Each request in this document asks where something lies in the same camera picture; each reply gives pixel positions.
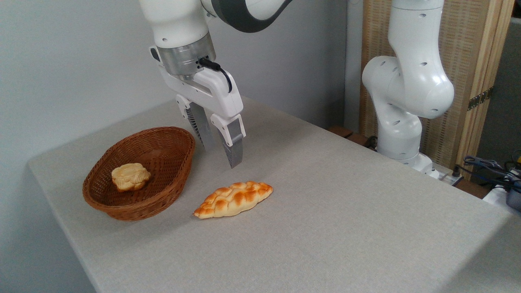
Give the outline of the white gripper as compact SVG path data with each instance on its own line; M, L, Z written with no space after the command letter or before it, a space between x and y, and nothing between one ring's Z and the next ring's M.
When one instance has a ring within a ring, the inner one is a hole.
M243 159L243 138L246 133L240 115L243 110L242 98L231 74L202 67L191 80L179 79L170 75L159 61L158 48L151 46L149 50L167 86L178 93L175 100L181 114L188 120L205 150L211 151L215 147L204 110L207 108L216 113L211 115L210 120L219 131L230 167L239 165Z

